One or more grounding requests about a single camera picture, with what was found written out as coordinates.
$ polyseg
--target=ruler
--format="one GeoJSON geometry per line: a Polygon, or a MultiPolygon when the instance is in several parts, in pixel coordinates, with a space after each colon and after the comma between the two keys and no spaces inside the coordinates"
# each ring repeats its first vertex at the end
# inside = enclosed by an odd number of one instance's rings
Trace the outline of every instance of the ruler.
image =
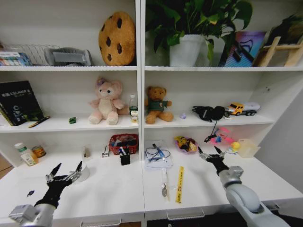
{"type": "Polygon", "coordinates": [[[184,167],[180,166],[180,168],[179,168],[179,178],[178,178],[178,187],[177,187],[177,196],[176,196],[176,202],[178,202],[178,203],[181,203],[183,174],[184,174],[184,167]]]}

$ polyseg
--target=pink toy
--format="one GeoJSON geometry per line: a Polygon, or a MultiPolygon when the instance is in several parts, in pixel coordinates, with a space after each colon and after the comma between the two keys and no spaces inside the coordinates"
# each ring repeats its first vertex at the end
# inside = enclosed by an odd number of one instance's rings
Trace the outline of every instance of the pink toy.
{"type": "Polygon", "coordinates": [[[118,114],[127,114],[125,103],[119,99],[122,93],[120,81],[108,82],[102,77],[98,77],[95,87],[98,99],[89,104],[95,109],[89,116],[91,124],[98,124],[102,119],[110,125],[118,123],[118,114]]]}
{"type": "Polygon", "coordinates": [[[228,137],[231,131],[225,127],[218,128],[214,133],[216,134],[217,137],[211,139],[211,142],[213,144],[221,143],[221,142],[226,142],[228,144],[231,144],[235,141],[233,138],[228,137]]]}

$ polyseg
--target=robotic hand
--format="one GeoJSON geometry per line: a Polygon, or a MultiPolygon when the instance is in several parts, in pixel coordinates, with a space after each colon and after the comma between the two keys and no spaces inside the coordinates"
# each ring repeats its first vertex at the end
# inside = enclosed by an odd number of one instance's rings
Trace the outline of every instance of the robotic hand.
{"type": "Polygon", "coordinates": [[[50,227],[53,220],[53,212],[57,209],[60,195],[63,189],[81,176],[82,161],[75,171],[69,175],[55,176],[61,166],[57,165],[49,175],[46,175],[46,183],[49,187],[44,197],[35,206],[16,206],[9,217],[18,222],[22,227],[50,227]]]}
{"type": "Polygon", "coordinates": [[[209,155],[199,149],[202,159],[210,162],[217,170],[227,200],[234,206],[247,222],[248,227],[289,227],[281,218],[274,215],[260,200],[257,194],[242,184],[240,177],[243,169],[240,166],[230,168],[223,163],[224,155],[219,148],[214,147],[218,154],[209,155]]]}

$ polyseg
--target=red plastic basket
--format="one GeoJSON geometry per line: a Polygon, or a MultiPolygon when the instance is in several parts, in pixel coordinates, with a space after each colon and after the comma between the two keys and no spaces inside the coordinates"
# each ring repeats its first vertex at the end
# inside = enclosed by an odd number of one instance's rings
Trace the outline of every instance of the red plastic basket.
{"type": "Polygon", "coordinates": [[[119,147],[113,147],[112,144],[115,143],[116,140],[120,140],[121,142],[126,142],[129,140],[137,140],[137,144],[134,146],[128,146],[129,148],[129,153],[130,154],[135,154],[137,152],[138,149],[138,143],[139,143],[139,139],[138,139],[138,135],[137,134],[120,134],[120,135],[113,135],[110,140],[109,140],[109,149],[115,154],[115,155],[119,155],[119,147]]]}

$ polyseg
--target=toy truck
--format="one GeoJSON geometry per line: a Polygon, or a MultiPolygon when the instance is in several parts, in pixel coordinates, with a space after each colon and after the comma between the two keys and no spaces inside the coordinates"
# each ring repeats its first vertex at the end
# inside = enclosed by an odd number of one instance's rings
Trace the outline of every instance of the toy truck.
{"type": "Polygon", "coordinates": [[[246,115],[253,116],[257,113],[257,110],[260,109],[260,105],[255,102],[248,103],[231,103],[229,107],[225,108],[225,116],[229,115],[246,115]]]}

